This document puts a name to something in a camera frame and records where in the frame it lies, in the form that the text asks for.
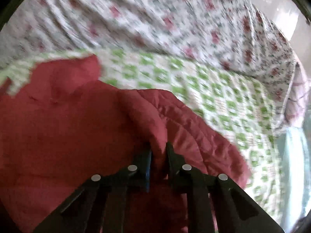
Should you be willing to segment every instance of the white floral sheet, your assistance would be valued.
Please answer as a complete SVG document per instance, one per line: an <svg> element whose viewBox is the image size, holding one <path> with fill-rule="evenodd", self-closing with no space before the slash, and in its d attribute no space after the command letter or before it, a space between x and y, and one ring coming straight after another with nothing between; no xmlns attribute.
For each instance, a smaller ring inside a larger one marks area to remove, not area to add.
<svg viewBox="0 0 311 233"><path fill-rule="evenodd" d="M250 0L25 0L1 31L0 60L4 66L34 53L112 46L257 78L275 101L277 126L284 121L296 59ZM288 119L297 113L291 108Z"/></svg>
<svg viewBox="0 0 311 233"><path fill-rule="evenodd" d="M94 51L102 65L100 80L121 89L165 89L237 145L252 176L246 192L280 222L279 155L274 147L273 100L258 80L173 56L121 49ZM29 80L36 62L88 56L85 50L43 53L13 62L5 74L15 94Z"/></svg>

